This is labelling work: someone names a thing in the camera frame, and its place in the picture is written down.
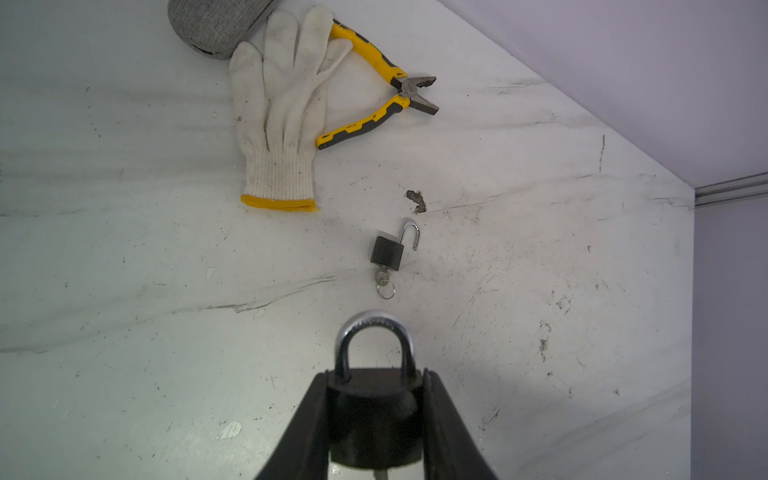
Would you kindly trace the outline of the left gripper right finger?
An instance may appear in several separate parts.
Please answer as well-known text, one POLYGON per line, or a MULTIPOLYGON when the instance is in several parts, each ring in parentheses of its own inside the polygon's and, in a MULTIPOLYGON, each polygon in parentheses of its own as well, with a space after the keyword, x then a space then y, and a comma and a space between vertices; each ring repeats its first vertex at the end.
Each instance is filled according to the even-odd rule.
POLYGON ((496 480, 439 375, 425 369, 423 380, 424 478, 496 480))

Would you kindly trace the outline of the silver key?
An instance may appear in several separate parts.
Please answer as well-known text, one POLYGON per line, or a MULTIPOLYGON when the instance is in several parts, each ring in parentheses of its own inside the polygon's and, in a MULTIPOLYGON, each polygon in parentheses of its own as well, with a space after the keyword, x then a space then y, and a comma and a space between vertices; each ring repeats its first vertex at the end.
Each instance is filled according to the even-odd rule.
POLYGON ((376 291, 382 299, 390 300, 395 296, 396 288, 390 278, 390 273, 387 268, 378 268, 374 274, 374 280, 376 283, 376 291))

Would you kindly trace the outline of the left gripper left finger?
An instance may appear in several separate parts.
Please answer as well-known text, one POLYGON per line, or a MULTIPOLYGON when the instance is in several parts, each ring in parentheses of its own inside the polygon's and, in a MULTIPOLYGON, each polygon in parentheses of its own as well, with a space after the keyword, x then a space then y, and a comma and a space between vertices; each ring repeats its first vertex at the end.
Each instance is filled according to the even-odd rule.
POLYGON ((326 480, 329 472, 328 373, 317 374, 257 480, 326 480))

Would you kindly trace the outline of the black padlock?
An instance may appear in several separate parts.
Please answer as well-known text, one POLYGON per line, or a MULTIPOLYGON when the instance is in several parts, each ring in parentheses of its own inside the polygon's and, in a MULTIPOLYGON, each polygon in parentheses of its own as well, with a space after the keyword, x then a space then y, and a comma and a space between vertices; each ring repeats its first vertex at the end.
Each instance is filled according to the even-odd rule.
POLYGON ((398 271, 400 269, 405 250, 403 240, 405 238, 406 231, 410 228, 414 230, 412 249, 417 251, 421 236, 420 226, 414 220, 409 219, 403 223, 399 236, 396 240, 384 236, 376 237, 370 257, 370 262, 385 270, 398 271))
POLYGON ((416 368, 412 338, 396 316, 368 310, 354 315, 341 327, 335 340, 328 389, 333 462, 362 470, 388 470, 422 459, 423 376, 416 368), (352 339, 367 328, 386 329, 398 339, 398 367, 350 366, 352 339))

